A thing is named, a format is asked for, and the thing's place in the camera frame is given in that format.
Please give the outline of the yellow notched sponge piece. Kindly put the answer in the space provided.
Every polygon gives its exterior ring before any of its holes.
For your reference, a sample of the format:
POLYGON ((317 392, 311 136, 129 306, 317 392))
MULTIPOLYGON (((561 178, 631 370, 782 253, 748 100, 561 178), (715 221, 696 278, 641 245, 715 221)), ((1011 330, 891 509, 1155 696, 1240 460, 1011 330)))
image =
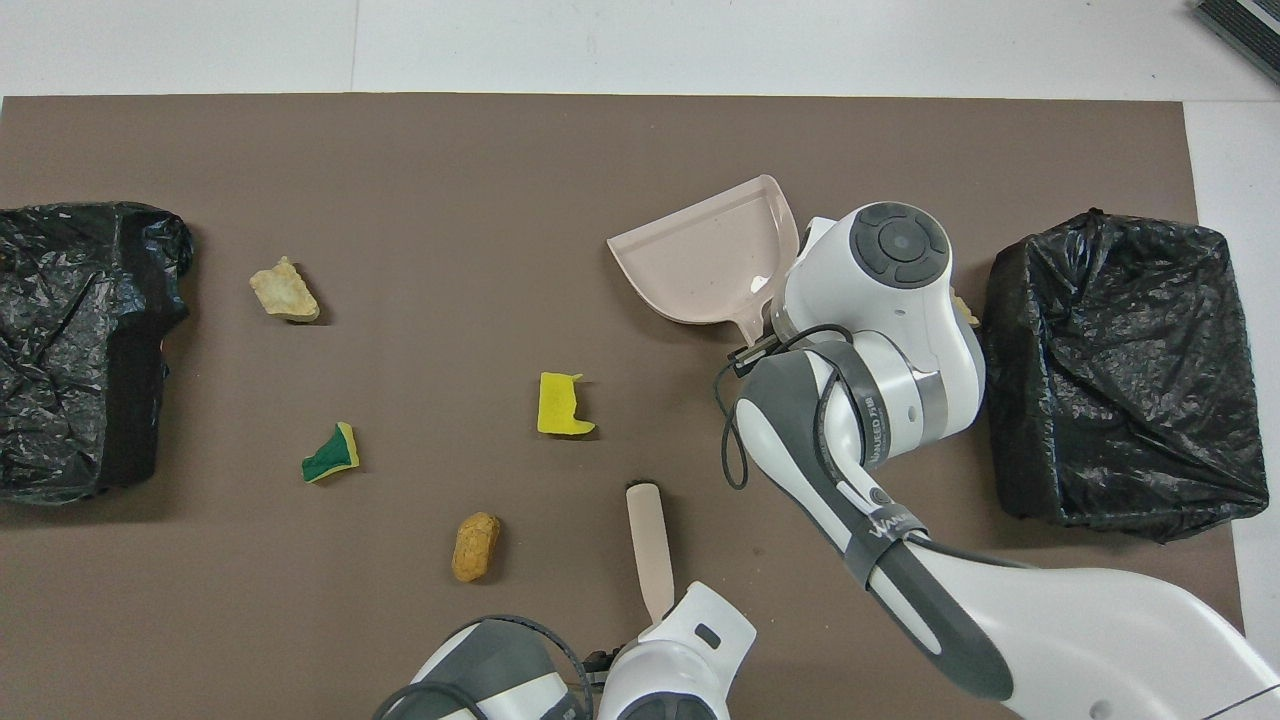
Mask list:
POLYGON ((539 375, 536 429, 548 436, 586 436, 596 424, 576 416, 576 384, 581 374, 541 372, 539 375))

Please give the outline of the beige plastic dustpan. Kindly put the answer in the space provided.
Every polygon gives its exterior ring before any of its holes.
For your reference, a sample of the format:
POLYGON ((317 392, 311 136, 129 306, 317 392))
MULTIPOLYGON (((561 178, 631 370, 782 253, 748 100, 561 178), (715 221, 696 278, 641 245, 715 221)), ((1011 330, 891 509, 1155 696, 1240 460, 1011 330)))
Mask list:
POLYGON ((605 242, 626 279, 662 316, 735 324, 765 337, 765 310, 800 252, 797 224, 772 176, 758 176, 605 242))

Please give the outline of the green and yellow sponge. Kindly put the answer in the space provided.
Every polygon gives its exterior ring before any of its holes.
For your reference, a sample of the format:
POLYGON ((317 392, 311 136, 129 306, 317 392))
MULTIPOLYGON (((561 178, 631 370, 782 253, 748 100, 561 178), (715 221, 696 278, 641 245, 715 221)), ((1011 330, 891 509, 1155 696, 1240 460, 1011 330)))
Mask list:
POLYGON ((355 428, 347 421, 337 421, 332 436, 301 461, 300 474, 303 483, 314 484, 360 465, 355 428))

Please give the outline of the black bag lined bin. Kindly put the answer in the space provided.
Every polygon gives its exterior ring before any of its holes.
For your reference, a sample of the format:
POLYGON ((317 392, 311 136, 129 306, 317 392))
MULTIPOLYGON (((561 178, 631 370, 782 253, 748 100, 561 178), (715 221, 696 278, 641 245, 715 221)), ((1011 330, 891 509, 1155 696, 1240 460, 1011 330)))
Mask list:
POLYGON ((147 204, 0 209, 0 502, 63 506, 155 473, 193 260, 189 227, 147 204))
POLYGON ((1270 505, 1226 237, 1084 211, 993 260, 980 316, 1005 512, 1166 544, 1270 505))

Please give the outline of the orange brown bread roll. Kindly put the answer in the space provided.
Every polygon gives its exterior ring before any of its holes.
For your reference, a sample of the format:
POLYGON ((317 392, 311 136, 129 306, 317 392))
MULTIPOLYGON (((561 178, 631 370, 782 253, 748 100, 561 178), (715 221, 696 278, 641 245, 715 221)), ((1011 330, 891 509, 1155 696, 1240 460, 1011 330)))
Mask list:
POLYGON ((456 532, 451 571, 456 580, 481 580, 497 556, 500 519, 489 512, 474 512, 462 520, 456 532))

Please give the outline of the dark ribbed panel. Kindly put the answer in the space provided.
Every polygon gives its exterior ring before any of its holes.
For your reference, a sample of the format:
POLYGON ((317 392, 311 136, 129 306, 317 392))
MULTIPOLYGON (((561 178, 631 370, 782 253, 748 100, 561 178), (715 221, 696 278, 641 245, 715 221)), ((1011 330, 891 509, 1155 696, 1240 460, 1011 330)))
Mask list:
POLYGON ((1192 0, 1194 17, 1280 85, 1280 0, 1192 0))

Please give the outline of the beige hand brush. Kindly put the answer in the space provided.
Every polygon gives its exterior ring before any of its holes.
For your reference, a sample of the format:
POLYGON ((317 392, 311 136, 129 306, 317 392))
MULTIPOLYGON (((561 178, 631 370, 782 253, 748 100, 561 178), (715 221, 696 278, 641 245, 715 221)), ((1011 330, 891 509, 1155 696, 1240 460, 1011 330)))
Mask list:
POLYGON ((634 480, 625 500, 640 593, 652 623, 659 623, 676 602, 660 488, 654 480, 634 480))

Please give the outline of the brown table mat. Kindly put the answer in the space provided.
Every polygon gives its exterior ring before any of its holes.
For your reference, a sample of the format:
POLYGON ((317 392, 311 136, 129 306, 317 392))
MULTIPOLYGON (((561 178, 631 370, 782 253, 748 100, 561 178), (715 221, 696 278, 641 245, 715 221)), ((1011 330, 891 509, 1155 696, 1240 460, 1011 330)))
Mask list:
POLYGON ((649 623, 625 503, 759 637, 733 720, 1014 720, 959 691, 765 478, 721 470, 728 324, 655 314, 605 241, 756 176, 797 223, 924 208, 980 310, 995 255, 1082 211, 1194 222, 1178 102, 334 94, 8 97, 0 209, 129 200, 195 234, 157 469, 0 503, 0 720, 369 720, 461 624, 576 651, 649 623), (282 258, 320 306, 269 316, 282 258), (586 436, 536 429, 581 374, 586 436), (301 461, 355 428, 361 465, 301 461), (453 578, 463 519, 500 519, 453 578))

